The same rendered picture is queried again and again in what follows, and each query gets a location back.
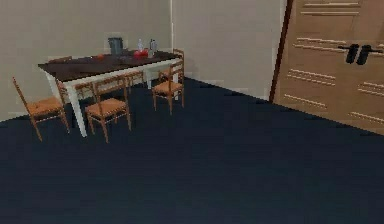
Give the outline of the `dark top white dining table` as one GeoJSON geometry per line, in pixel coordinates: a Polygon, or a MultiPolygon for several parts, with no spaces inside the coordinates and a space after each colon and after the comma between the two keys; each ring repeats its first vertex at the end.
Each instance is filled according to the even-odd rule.
{"type": "Polygon", "coordinates": [[[87,136],[83,113],[79,104],[79,97],[75,86],[89,82],[101,81],[110,77],[122,75],[137,70],[144,72],[148,87],[154,77],[150,70],[156,67],[170,65],[180,60],[176,54],[157,51],[151,58],[136,58],[133,50],[124,50],[120,55],[105,54],[98,57],[74,58],[65,62],[48,62],[38,67],[45,72],[52,93],[60,97],[57,81],[61,81],[68,92],[69,102],[73,108],[78,128],[82,137],[87,136]]]}

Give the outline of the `grey pot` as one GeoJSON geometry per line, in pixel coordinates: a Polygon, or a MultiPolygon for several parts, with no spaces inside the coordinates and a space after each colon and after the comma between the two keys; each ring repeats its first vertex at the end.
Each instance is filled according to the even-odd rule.
{"type": "Polygon", "coordinates": [[[108,39],[112,55],[120,55],[123,51],[123,39],[121,37],[110,37],[108,39]]]}

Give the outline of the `brown panelled room door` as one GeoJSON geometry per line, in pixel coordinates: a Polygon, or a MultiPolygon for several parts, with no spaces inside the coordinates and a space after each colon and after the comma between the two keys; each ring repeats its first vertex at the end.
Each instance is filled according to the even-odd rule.
{"type": "Polygon", "coordinates": [[[270,100],[384,135],[384,0],[287,0],[270,100]],[[358,65],[363,45],[382,53],[358,65]]]}

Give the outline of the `brown wooden chair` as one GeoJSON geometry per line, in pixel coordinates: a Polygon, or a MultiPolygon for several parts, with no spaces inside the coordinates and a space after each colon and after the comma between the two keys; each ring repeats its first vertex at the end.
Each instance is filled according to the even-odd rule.
{"type": "Polygon", "coordinates": [[[132,71],[124,74],[123,77],[126,81],[126,88],[128,89],[128,92],[131,92],[131,87],[134,85],[135,80],[139,80],[142,84],[145,83],[143,71],[132,71]]]}
{"type": "Polygon", "coordinates": [[[158,78],[160,81],[165,81],[170,77],[170,73],[177,75],[177,78],[180,82],[183,81],[184,77],[184,65],[185,65],[185,54],[183,50],[180,49],[173,49],[173,53],[176,54],[179,58],[179,61],[172,63],[168,68],[165,70],[160,70],[158,72],[158,78]]]}
{"type": "Polygon", "coordinates": [[[114,76],[92,84],[92,94],[95,103],[85,107],[85,114],[91,133],[95,133],[94,122],[101,125],[105,141],[109,142],[107,124],[116,123],[120,117],[125,116],[129,130],[132,130],[132,121],[127,92],[127,80],[124,76],[114,76]],[[105,94],[122,91],[123,99],[114,97],[103,99],[105,94]]]}
{"type": "Polygon", "coordinates": [[[170,73],[170,77],[161,81],[152,88],[153,107],[157,110],[157,99],[166,99],[169,106],[169,113],[173,112],[173,101],[177,97],[181,97],[181,105],[185,106],[185,90],[184,90],[184,77],[180,82],[177,75],[170,73]]]}
{"type": "Polygon", "coordinates": [[[37,137],[40,141],[43,141],[43,139],[42,139],[40,130],[38,128],[38,123],[41,123],[47,120],[59,118],[61,122],[64,124],[64,126],[66,127],[67,132],[70,132],[70,128],[69,128],[69,124],[67,121],[65,108],[63,104],[64,98],[62,94],[59,94],[60,98],[52,96],[52,97],[44,98],[38,101],[28,102],[25,99],[24,94],[15,78],[12,78],[12,82],[28,113],[30,122],[34,127],[37,137]]]}

